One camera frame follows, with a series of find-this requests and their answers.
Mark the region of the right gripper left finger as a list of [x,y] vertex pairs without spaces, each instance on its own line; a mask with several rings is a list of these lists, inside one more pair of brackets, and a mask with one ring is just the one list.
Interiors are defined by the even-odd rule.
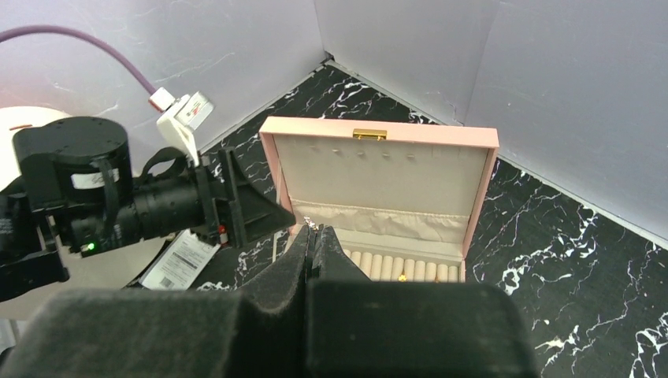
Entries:
[[69,291],[29,322],[4,377],[300,377],[316,232],[234,291]]

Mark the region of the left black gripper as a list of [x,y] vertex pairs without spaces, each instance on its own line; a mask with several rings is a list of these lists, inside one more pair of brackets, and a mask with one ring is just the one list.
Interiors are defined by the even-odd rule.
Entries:
[[128,133],[98,117],[67,117],[13,135],[13,149],[31,212],[51,217],[61,242],[91,256],[192,230],[241,248],[295,225],[295,215],[247,177],[234,150],[217,152],[220,182],[168,146],[133,176]]

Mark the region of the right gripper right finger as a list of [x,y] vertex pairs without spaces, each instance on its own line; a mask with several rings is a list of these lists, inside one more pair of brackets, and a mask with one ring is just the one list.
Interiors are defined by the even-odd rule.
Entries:
[[310,377],[535,377],[521,314],[482,283],[373,282],[330,226],[312,231]]

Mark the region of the pink jewelry box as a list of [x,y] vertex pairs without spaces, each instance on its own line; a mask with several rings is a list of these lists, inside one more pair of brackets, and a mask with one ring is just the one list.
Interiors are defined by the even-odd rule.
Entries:
[[465,279],[495,129],[269,117],[259,135],[277,201],[297,228],[332,227],[371,280]]

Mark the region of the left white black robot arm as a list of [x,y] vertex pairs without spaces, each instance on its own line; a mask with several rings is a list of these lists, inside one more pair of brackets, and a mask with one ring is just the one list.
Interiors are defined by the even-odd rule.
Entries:
[[19,176],[1,192],[1,299],[65,282],[59,248],[83,258],[188,230],[240,248],[295,223],[248,179],[231,148],[221,173],[166,147],[133,176],[115,121],[67,117],[12,138]]

